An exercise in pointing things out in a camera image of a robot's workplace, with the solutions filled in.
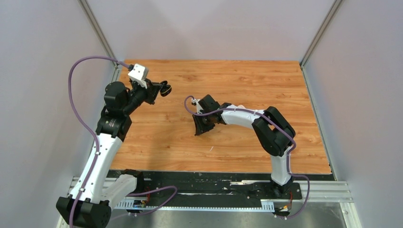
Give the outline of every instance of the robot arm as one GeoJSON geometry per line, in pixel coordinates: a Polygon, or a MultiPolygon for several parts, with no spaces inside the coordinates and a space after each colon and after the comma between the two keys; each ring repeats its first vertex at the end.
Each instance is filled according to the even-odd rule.
{"type": "Polygon", "coordinates": [[[155,83],[147,79],[148,69],[144,66],[130,65],[129,70],[132,89],[126,88],[122,82],[112,82],[105,88],[105,106],[96,129],[100,142],[99,151],[96,151],[94,143],[77,185],[67,198],[58,199],[56,208],[66,223],[79,192],[81,195],[74,212],[73,225],[104,228],[109,222],[111,211],[126,195],[143,191],[142,173],[132,170],[127,170],[127,174],[121,175],[107,189],[104,190],[103,186],[112,160],[132,124],[130,114],[143,102],[153,105],[158,93],[167,96],[172,88],[167,81],[155,83]],[[87,177],[91,167],[94,168],[87,177]],[[81,188],[86,177],[87,184],[85,188],[81,188]]]}
{"type": "Polygon", "coordinates": [[[236,111],[237,108],[245,109],[245,107],[230,103],[220,105],[210,95],[203,99],[193,99],[192,104],[197,107],[198,114],[209,113],[222,108],[229,109],[207,116],[193,115],[196,126],[195,135],[210,131],[215,124],[235,124],[253,129],[264,150],[270,154],[273,167],[272,180],[278,185],[280,192],[288,190],[293,181],[287,172],[287,152],[291,149],[291,141],[277,129],[271,130],[268,122],[256,114],[260,113],[269,117],[277,126],[294,138],[294,129],[275,107],[269,107],[266,110],[249,109],[251,113],[236,111]]]}

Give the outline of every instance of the gray wall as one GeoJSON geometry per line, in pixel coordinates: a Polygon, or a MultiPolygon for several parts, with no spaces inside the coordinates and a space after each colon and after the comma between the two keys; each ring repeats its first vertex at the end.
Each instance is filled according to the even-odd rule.
{"type": "Polygon", "coordinates": [[[301,60],[333,0],[88,0],[119,58],[301,60]]]}
{"type": "Polygon", "coordinates": [[[365,228],[401,227],[403,1],[346,0],[306,67],[335,173],[365,228]]]}
{"type": "MultiPolygon", "coordinates": [[[[77,59],[105,53],[75,0],[1,1],[0,30],[0,227],[55,227],[56,201],[91,143],[71,111],[67,75],[77,59]]],[[[111,69],[92,60],[73,75],[78,111],[92,127],[111,69]]]]}

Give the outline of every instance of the purple cable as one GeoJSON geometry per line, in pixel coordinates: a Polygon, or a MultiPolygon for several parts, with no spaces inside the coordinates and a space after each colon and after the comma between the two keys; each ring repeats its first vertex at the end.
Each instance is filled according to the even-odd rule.
{"type": "MultiPolygon", "coordinates": [[[[156,208],[154,208],[154,209],[152,209],[152,210],[150,210],[150,211],[147,211],[147,212],[135,213],[134,216],[148,215],[148,214],[151,214],[151,213],[155,212],[156,210],[160,209],[161,207],[163,207],[167,202],[169,202],[169,201],[175,196],[175,194],[178,192],[178,188],[175,187],[175,186],[166,186],[166,187],[162,187],[162,188],[160,188],[160,189],[155,189],[155,190],[146,191],[146,192],[142,192],[142,193],[131,193],[131,194],[127,195],[127,196],[143,196],[143,195],[151,194],[151,193],[154,193],[154,192],[163,191],[163,190],[165,190],[165,189],[174,189],[175,191],[174,191],[174,192],[172,193],[172,195],[171,195],[167,200],[165,200],[160,206],[158,206],[158,207],[156,207],[156,208]]],[[[121,217],[124,217],[124,216],[127,216],[127,214],[123,214],[123,215],[116,216],[116,217],[110,219],[110,221],[115,220],[115,219],[118,219],[118,218],[121,218],[121,217]]]]}
{"type": "MultiPolygon", "coordinates": [[[[82,119],[82,118],[80,117],[80,115],[78,114],[77,109],[76,109],[76,107],[74,106],[73,95],[72,95],[72,93],[71,93],[71,77],[73,76],[73,71],[74,71],[74,69],[75,69],[76,66],[77,66],[79,63],[81,63],[82,61],[85,61],[85,60],[88,60],[88,59],[94,59],[94,58],[110,60],[110,61],[116,62],[117,64],[120,64],[120,65],[122,65],[122,66],[124,66],[124,67],[126,67],[126,68],[129,68],[129,65],[126,64],[126,63],[124,63],[124,62],[122,62],[122,61],[118,61],[118,60],[116,60],[116,59],[114,59],[114,58],[110,58],[110,57],[106,57],[106,56],[87,56],[87,57],[81,58],[81,59],[79,59],[77,62],[75,62],[75,63],[73,64],[73,66],[71,67],[71,69],[70,69],[70,73],[68,74],[68,98],[69,98],[69,100],[70,100],[71,108],[73,109],[73,112],[74,112],[74,114],[76,115],[78,121],[80,121],[80,123],[91,133],[91,135],[92,135],[92,137],[94,138],[94,141],[95,141],[96,151],[98,152],[98,151],[99,151],[99,140],[98,140],[98,138],[97,138],[95,132],[83,121],[83,119],[82,119]]],[[[94,167],[95,167],[95,163],[96,163],[97,158],[98,158],[98,155],[96,154],[96,155],[94,156],[94,159],[92,160],[91,167],[89,168],[88,173],[87,173],[86,177],[84,178],[84,180],[83,180],[83,182],[82,182],[82,184],[81,184],[81,188],[85,188],[86,183],[88,182],[89,176],[91,175],[91,172],[92,172],[92,170],[93,170],[94,167]]],[[[70,225],[70,228],[73,228],[74,211],[76,210],[76,206],[77,206],[77,203],[78,203],[78,199],[79,199],[80,197],[81,197],[81,191],[78,191],[78,194],[77,194],[77,196],[76,196],[76,199],[75,199],[74,202],[73,202],[73,206],[72,206],[71,212],[70,212],[70,217],[69,217],[69,220],[68,220],[68,223],[69,223],[69,225],[70,225]]]]}
{"type": "Polygon", "coordinates": [[[284,136],[286,136],[288,139],[290,139],[290,141],[292,142],[292,147],[291,147],[291,149],[288,151],[288,153],[286,154],[286,156],[287,156],[287,172],[288,172],[289,175],[291,175],[291,176],[293,176],[293,177],[302,177],[302,178],[304,178],[304,179],[307,180],[307,184],[308,184],[307,196],[305,197],[305,201],[304,201],[304,204],[302,204],[301,209],[299,209],[299,211],[297,211],[295,214],[290,215],[290,216],[277,216],[277,217],[279,217],[280,219],[292,219],[292,218],[296,217],[297,215],[299,215],[299,214],[302,212],[302,210],[303,210],[303,209],[306,207],[306,205],[307,205],[308,198],[309,198],[309,191],[310,191],[310,183],[309,183],[309,178],[308,178],[306,175],[302,175],[302,174],[293,174],[293,173],[291,173],[290,164],[289,164],[289,156],[290,156],[291,151],[293,151],[293,150],[296,148],[296,146],[297,146],[297,143],[294,141],[294,139],[293,139],[289,134],[287,134],[283,129],[281,129],[279,126],[277,126],[277,125],[276,125],[272,120],[270,120],[267,116],[265,116],[265,115],[263,115],[263,114],[261,114],[261,113],[258,113],[258,112],[255,112],[255,111],[252,111],[252,110],[249,110],[249,109],[244,109],[244,108],[236,108],[236,109],[235,109],[235,108],[220,108],[220,109],[214,110],[214,111],[209,112],[209,113],[199,114],[199,113],[195,113],[195,112],[193,112],[192,110],[190,110],[190,109],[188,108],[188,106],[186,105],[186,102],[187,102],[187,100],[188,100],[189,98],[194,99],[194,96],[192,96],[192,95],[187,96],[187,97],[185,98],[184,105],[185,105],[185,109],[186,109],[189,113],[191,113],[191,114],[193,114],[193,115],[206,116],[206,115],[211,115],[211,114],[214,114],[214,113],[217,113],[217,112],[220,112],[220,111],[242,111],[242,112],[257,114],[257,115],[263,117],[265,120],[267,120],[267,122],[269,122],[269,123],[270,123],[271,125],[273,125],[278,131],[280,131],[284,136]]]}

